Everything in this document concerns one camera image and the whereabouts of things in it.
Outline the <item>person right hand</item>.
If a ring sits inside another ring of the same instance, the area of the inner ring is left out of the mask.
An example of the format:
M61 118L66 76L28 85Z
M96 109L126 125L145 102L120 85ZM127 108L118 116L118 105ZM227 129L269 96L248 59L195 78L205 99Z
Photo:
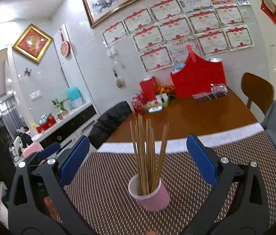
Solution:
M146 235L158 235L155 231L149 231L146 233Z

